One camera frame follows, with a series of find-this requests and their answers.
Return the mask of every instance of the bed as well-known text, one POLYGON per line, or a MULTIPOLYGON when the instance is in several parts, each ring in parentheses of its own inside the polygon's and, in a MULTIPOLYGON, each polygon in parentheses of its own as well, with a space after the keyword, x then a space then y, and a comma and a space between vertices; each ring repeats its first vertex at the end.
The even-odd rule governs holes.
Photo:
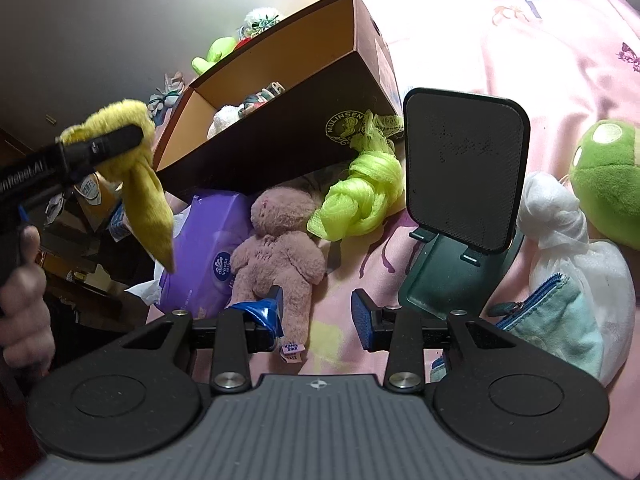
MULTIPOLYGON (((526 110, 527 171, 563 177, 578 138, 599 119, 640 124, 640 16, 624 0, 364 2, 388 43, 402 95, 420 86, 480 92, 513 99, 526 110)), ((414 227, 401 200, 375 232, 346 238, 337 247, 323 244, 330 272, 314 290, 306 362, 284 365, 277 355, 257 354, 254 380, 265 372, 380 377, 386 354, 362 351, 350 295, 361 287, 377 304, 397 303, 414 252, 415 241, 408 237, 414 227)), ((490 303, 528 295, 535 253, 535 245, 526 242, 490 303)), ((640 254, 624 253, 638 291, 640 254)), ((159 315, 152 308, 149 319, 159 315)), ((427 351, 428 366, 437 355, 427 351)), ((196 375, 207 373, 209 358, 198 356, 196 375)), ((596 453, 634 478, 640 474, 640 338, 609 389, 609 422, 596 453)))

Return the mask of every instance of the light blue pouch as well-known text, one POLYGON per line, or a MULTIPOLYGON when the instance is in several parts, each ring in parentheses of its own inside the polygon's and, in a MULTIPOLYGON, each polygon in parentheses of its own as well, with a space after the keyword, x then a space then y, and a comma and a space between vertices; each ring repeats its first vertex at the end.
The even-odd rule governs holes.
MULTIPOLYGON (((508 306, 495 325, 556 357, 600 376, 604 343, 596 319, 577 283, 569 276, 553 274, 522 303, 508 306)), ((443 358, 431 365, 431 382, 446 375, 443 358)))

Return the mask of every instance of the green plush toy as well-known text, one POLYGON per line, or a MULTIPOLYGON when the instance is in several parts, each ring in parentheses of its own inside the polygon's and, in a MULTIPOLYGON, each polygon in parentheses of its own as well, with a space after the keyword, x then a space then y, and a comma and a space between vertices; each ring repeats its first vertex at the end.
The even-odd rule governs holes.
POLYGON ((207 57, 205 59, 202 59, 201 57, 193 58, 193 61, 191 61, 191 67, 193 67, 196 74, 204 74, 223 57, 231 54, 236 47, 236 43, 238 43, 236 38, 218 38, 209 48, 207 57))
POLYGON ((623 121, 595 123, 575 150, 569 177, 593 226, 640 250, 640 128, 623 121))

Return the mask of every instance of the metal screw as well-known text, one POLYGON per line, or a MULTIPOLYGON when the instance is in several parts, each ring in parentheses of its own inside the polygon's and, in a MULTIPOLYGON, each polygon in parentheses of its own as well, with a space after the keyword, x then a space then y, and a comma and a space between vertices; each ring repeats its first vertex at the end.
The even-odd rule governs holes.
POLYGON ((238 372, 222 372, 221 374, 216 375, 213 382, 220 388, 230 390, 232 388, 242 386, 246 382, 246 379, 238 372))
POLYGON ((389 377, 389 383, 396 388, 413 388, 420 384, 420 377, 413 372, 396 372, 389 377))

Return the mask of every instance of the green phone holder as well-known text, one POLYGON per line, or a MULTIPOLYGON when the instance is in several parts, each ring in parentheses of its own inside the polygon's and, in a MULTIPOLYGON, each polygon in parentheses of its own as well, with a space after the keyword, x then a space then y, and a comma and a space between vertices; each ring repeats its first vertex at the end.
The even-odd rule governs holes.
POLYGON ((404 100, 407 211, 423 243, 398 303, 479 316, 516 259, 530 125, 515 102, 418 88, 404 100))

